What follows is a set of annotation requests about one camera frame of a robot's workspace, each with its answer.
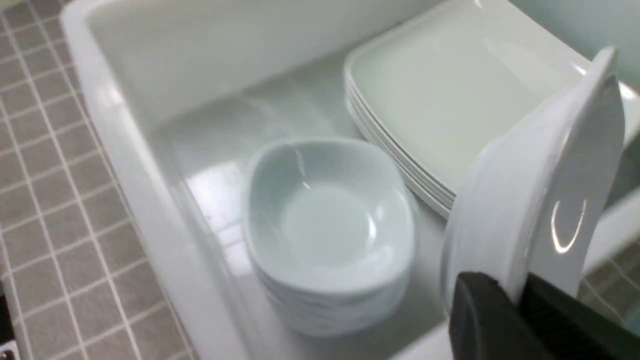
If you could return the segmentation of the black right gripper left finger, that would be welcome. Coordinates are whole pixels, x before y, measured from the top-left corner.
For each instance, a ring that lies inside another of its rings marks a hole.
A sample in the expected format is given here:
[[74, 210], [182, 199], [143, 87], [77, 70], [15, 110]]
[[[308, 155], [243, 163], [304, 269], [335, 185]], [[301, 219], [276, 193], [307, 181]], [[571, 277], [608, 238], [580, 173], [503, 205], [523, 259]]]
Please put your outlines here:
[[448, 326], [455, 360], [552, 360], [497, 281], [461, 272]]

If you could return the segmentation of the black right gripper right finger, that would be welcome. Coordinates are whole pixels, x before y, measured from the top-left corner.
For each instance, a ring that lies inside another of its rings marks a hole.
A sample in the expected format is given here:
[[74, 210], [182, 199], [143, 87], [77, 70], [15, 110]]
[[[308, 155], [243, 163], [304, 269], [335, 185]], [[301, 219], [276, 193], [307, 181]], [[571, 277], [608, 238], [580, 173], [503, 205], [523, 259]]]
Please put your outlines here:
[[553, 360], [638, 360], [639, 336], [534, 273], [519, 312]]

